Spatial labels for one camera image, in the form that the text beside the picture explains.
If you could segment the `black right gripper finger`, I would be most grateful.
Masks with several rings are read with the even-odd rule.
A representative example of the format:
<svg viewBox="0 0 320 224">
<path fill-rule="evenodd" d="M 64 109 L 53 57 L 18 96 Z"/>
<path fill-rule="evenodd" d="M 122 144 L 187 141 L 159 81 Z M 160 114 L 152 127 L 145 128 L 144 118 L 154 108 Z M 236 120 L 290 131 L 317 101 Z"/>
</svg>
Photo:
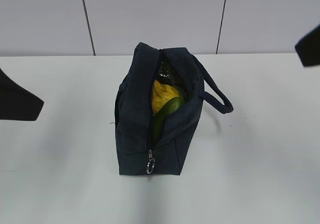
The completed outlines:
<svg viewBox="0 0 320 224">
<path fill-rule="evenodd" d="M 304 67 L 320 65 L 320 26 L 317 26 L 295 45 L 295 51 Z"/>
</svg>

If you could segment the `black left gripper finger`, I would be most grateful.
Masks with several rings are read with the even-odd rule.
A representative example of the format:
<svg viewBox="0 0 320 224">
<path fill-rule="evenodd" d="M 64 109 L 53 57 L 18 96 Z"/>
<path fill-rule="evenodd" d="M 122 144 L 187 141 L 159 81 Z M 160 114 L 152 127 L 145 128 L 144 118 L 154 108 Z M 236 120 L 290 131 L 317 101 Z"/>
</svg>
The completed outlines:
<svg viewBox="0 0 320 224">
<path fill-rule="evenodd" d="M 1 120 L 36 121 L 44 101 L 15 83 L 3 71 L 0 83 Z"/>
</svg>

